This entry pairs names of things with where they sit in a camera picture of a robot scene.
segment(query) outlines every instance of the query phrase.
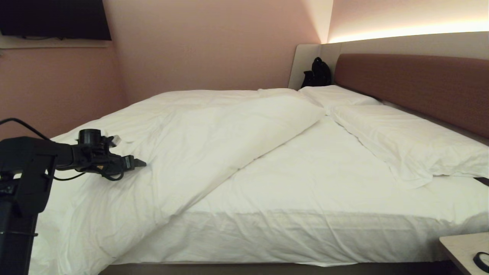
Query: brown upholstered headboard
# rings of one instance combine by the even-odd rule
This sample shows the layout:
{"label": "brown upholstered headboard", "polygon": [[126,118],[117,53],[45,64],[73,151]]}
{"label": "brown upholstered headboard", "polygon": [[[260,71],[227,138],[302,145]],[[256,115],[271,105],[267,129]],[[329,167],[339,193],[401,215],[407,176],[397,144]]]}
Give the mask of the brown upholstered headboard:
{"label": "brown upholstered headboard", "polygon": [[337,85],[489,138],[489,60],[341,54]]}

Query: nightstand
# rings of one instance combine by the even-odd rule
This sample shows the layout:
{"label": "nightstand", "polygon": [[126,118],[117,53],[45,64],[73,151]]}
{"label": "nightstand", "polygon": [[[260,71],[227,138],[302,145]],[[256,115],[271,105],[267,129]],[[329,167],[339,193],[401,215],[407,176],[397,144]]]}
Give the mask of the nightstand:
{"label": "nightstand", "polygon": [[478,252],[489,253],[489,232],[440,237],[440,242],[450,260],[465,275],[489,275],[473,261]]}

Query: television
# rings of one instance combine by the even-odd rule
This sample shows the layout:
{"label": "television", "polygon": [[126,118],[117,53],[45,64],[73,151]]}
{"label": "television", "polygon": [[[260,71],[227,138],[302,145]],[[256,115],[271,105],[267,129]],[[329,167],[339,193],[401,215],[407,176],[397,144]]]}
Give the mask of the television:
{"label": "television", "polygon": [[103,0],[0,0],[2,35],[111,40]]}

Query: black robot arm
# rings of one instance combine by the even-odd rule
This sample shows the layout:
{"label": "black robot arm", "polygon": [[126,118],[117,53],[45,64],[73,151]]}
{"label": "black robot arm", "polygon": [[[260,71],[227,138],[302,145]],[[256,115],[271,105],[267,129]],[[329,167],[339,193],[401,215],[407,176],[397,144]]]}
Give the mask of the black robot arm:
{"label": "black robot arm", "polygon": [[37,216],[46,207],[55,169],[97,173],[111,181],[146,163],[109,149],[114,137],[81,130],[78,144],[32,137],[0,141],[0,270],[27,274]]}

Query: black cable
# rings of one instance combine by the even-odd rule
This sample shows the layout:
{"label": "black cable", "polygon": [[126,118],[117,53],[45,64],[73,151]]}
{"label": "black cable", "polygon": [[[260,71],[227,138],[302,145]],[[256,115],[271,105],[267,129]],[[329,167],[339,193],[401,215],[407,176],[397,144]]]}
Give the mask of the black cable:
{"label": "black cable", "polygon": [[57,181],[65,182],[65,181],[71,181],[71,180],[74,180],[74,179],[76,179],[76,178],[78,178],[78,177],[83,176],[84,174],[86,174],[86,173],[81,173],[81,174],[79,174],[79,175],[76,175],[76,176],[71,177],[71,178],[68,178],[68,179],[58,179],[58,178],[56,178],[55,176],[53,176],[53,179],[55,179],[55,180],[57,180]]}
{"label": "black cable", "polygon": [[49,179],[52,179],[52,180],[57,180],[57,181],[61,181],[61,182],[66,182],[66,181],[71,181],[71,180],[74,180],[74,179],[76,179],[76,178],[78,178],[78,177],[81,177],[81,176],[83,176],[84,174],[86,174],[86,173],[81,173],[81,174],[78,174],[78,175],[76,175],[76,176],[74,176],[74,177],[71,177],[71,178],[68,178],[68,179],[59,179],[59,178],[56,178],[55,176],[50,176],[50,175],[48,175],[48,174],[44,174],[44,176],[45,176],[46,178],[49,178]]}
{"label": "black cable", "polygon": [[119,167],[120,167],[120,176],[118,178],[113,178],[113,177],[107,175],[102,169],[95,168],[95,167],[92,168],[92,169],[95,170],[95,171],[97,171],[102,177],[108,179],[109,181],[116,182],[116,181],[121,180],[124,177],[124,169],[122,168],[122,166],[119,166]]}
{"label": "black cable", "polygon": [[31,130],[32,132],[34,132],[36,135],[42,137],[42,139],[45,139],[45,140],[50,140],[48,137],[46,137],[45,135],[41,134],[41,132],[39,132],[38,130],[34,129],[34,127],[30,126],[29,124],[23,122],[22,120],[18,119],[18,118],[14,118],[14,117],[11,117],[11,118],[7,118],[7,119],[4,119],[4,120],[0,120],[0,125],[4,124],[4,123],[7,123],[9,121],[13,121],[13,122],[16,122],[22,126],[24,126],[25,128]]}

